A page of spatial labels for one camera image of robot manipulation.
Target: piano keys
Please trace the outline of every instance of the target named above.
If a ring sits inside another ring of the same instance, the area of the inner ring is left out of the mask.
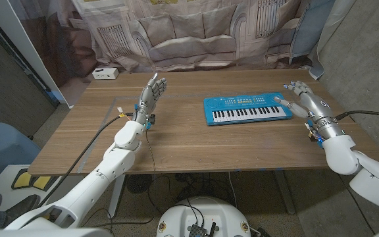
[[[280,93],[206,98],[204,106],[207,125],[290,119],[290,110],[275,102],[274,96],[283,99]]]

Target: small white device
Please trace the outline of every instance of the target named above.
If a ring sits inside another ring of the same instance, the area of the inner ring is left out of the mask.
[[[95,79],[116,79],[119,72],[117,68],[97,68],[92,74]]]

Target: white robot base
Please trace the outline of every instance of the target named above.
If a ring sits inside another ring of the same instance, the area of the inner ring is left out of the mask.
[[[184,206],[189,205],[185,199],[163,214],[157,226],[157,237],[196,237],[203,236],[202,234],[214,237],[251,237],[247,219],[233,205],[215,197],[205,196],[191,197],[189,203],[194,209]],[[198,219],[198,224],[195,226],[193,225],[197,220],[193,210]]]

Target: wooden table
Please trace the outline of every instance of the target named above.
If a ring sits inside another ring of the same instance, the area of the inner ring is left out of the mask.
[[[121,74],[116,80],[93,81],[52,135],[29,173],[65,173],[97,130],[118,115],[117,107],[132,112],[152,73]],[[270,169],[328,168],[324,150],[307,136],[305,119],[207,126],[205,97],[280,92],[299,101],[283,84],[303,81],[331,106],[335,115],[344,110],[308,74],[307,70],[246,70],[162,72],[168,89],[157,102],[156,123],[148,131],[157,172],[263,171]],[[89,173],[102,160],[114,135],[124,126],[121,118],[108,126],[72,173]],[[340,122],[358,149],[379,161],[379,147],[349,117]],[[145,138],[134,166],[126,174],[152,173]]]

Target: gray wall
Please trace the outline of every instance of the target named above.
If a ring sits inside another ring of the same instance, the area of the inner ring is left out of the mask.
[[[357,0],[320,60],[320,82],[346,111],[379,111],[379,1]],[[379,117],[352,117],[379,145]]]

